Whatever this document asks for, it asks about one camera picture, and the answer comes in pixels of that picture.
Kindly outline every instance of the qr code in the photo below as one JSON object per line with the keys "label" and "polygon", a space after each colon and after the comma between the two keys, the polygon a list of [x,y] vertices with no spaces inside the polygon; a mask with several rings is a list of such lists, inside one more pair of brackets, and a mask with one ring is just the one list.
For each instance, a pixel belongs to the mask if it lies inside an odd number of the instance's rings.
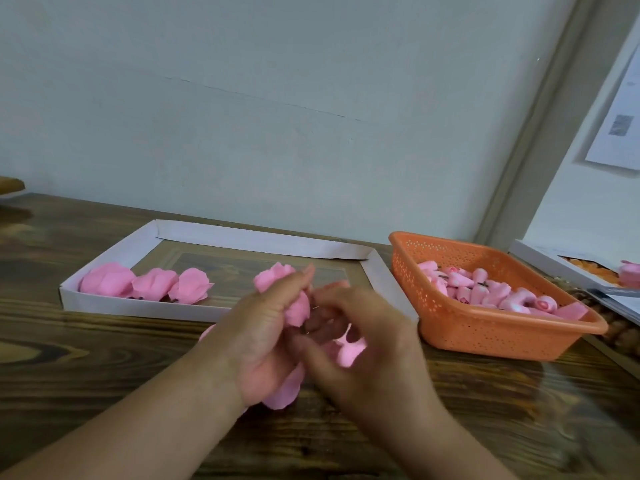
{"label": "qr code", "polygon": [[631,121],[633,120],[633,116],[626,116],[624,114],[617,115],[616,120],[613,121],[613,124],[611,125],[609,134],[613,136],[626,136],[627,131],[629,131],[629,127],[631,126]]}

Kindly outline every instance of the cardboard box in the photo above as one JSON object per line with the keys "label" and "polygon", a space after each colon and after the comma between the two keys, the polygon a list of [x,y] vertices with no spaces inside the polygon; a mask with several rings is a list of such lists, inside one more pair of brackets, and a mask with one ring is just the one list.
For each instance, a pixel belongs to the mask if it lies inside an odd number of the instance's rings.
{"label": "cardboard box", "polygon": [[578,266],[572,265],[565,258],[593,261],[612,271],[618,268],[618,266],[613,266],[606,260],[591,254],[546,248],[519,239],[511,244],[509,252],[533,267],[538,268],[540,271],[547,273],[549,276],[562,278],[583,289],[608,288],[612,286],[612,284],[597,277],[595,274],[591,274]]}
{"label": "cardboard box", "polygon": [[[140,227],[60,285],[65,310],[109,315],[217,322],[242,296],[251,279],[277,261],[302,268],[316,265],[314,286],[340,279],[372,287],[411,320],[418,315],[378,252],[366,246],[222,226],[155,220]],[[181,272],[202,269],[217,282],[196,305],[112,298],[80,293],[89,270],[118,262],[140,275],[153,267]]]}

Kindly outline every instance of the orange object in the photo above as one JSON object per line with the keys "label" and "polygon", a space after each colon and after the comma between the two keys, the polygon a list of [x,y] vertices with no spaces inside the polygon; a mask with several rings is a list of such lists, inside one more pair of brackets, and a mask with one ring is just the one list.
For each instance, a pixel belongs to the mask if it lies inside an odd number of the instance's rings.
{"label": "orange object", "polygon": [[576,302],[528,266],[507,254],[478,244],[393,232],[391,271],[420,316],[421,336],[439,349],[528,360],[558,358],[583,333],[603,334],[607,323],[592,309],[579,321],[523,315],[462,304],[436,290],[417,263],[482,267],[494,280],[548,295],[558,306]]}

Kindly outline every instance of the right hand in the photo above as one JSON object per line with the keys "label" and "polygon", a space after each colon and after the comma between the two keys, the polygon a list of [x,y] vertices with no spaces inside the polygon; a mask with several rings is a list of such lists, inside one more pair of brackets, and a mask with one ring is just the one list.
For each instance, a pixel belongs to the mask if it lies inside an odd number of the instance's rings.
{"label": "right hand", "polygon": [[308,336],[288,331],[289,348],[311,379],[372,441],[403,463],[425,436],[437,436],[451,417],[433,387],[416,324],[372,290],[335,287],[313,292],[325,319],[351,323],[348,341],[362,334],[367,348],[348,369]]}

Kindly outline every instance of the forearm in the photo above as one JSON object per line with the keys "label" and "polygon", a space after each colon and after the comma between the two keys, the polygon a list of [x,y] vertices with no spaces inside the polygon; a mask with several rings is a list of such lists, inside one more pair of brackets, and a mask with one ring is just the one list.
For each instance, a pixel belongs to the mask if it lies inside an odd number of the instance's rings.
{"label": "forearm", "polygon": [[416,480],[517,480],[448,413],[410,433],[396,457]]}
{"label": "forearm", "polygon": [[203,354],[196,347],[0,480],[189,478],[244,407],[223,359]]}

